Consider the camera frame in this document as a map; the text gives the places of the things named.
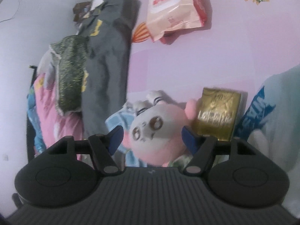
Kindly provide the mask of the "blue white towel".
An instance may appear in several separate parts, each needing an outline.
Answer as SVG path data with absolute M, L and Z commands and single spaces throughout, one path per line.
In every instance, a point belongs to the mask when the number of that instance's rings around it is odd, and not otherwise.
M 113 144 L 113 147 L 116 149 L 113 157 L 115 162 L 121 168 L 147 167 L 147 163 L 137 158 L 130 147 L 125 146 L 127 138 L 126 134 L 129 132 L 135 116 L 135 111 L 132 105 L 125 104 L 119 111 L 113 113 L 105 120 L 105 125 L 109 132 L 116 130 L 118 138 L 122 139 L 118 148 L 116 148 L 116 144 Z

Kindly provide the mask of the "pink white plush toy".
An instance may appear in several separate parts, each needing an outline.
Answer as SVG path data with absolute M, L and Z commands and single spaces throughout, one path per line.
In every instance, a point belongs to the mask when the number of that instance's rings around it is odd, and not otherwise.
M 182 128 L 190 126 L 196 118 L 197 101 L 188 100 L 185 108 L 181 108 L 168 103 L 160 91 L 151 91 L 146 98 L 149 107 L 142 101 L 133 104 L 135 117 L 124 131 L 123 146 L 151 166 L 166 167 L 187 150 Z

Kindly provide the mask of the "gold foil packet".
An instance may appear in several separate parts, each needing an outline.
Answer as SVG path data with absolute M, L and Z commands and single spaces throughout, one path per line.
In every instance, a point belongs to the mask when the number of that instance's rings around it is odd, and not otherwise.
M 210 135 L 220 141 L 230 141 L 236 124 L 242 94 L 227 89 L 203 88 L 192 123 L 198 135 Z

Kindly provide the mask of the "pink blue cartoon quilt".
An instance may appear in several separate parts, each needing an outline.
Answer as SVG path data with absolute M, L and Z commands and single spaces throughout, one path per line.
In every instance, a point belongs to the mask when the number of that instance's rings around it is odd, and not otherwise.
M 33 84 L 38 121 L 34 139 L 36 155 L 64 136 L 73 136 L 75 140 L 83 139 L 81 115 L 77 112 L 66 116 L 59 115 L 56 110 L 56 85 L 53 83 L 50 88 L 46 88 L 45 80 L 45 74 L 41 74 Z

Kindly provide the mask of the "green patterned pillow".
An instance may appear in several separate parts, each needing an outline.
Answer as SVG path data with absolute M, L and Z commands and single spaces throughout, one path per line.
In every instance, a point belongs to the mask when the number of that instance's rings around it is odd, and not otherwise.
M 71 35 L 49 45 L 55 69 L 56 110 L 61 116 L 81 111 L 81 87 L 89 52 L 87 37 Z

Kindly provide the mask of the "dark grey patterned duvet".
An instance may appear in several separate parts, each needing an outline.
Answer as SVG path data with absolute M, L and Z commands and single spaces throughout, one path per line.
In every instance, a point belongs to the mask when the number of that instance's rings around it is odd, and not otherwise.
M 88 39 L 81 108 L 86 139 L 108 133 L 105 120 L 126 102 L 132 31 L 138 0 L 104 0 L 83 21 Z

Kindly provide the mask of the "pink bed sheet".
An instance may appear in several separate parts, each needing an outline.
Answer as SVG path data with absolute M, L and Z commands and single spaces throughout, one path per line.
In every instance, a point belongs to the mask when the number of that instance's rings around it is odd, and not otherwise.
M 251 100 L 266 78 L 299 64 L 299 0 L 203 0 L 205 27 L 170 45 L 132 45 L 127 98 L 162 90 L 177 102 L 204 87 L 243 91 Z

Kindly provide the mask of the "pink wet wipes pack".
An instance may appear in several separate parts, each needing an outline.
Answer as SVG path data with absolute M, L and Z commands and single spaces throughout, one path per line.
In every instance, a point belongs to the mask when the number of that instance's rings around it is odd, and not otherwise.
M 146 27 L 151 39 L 182 29 L 203 27 L 207 20 L 202 0 L 149 0 Z

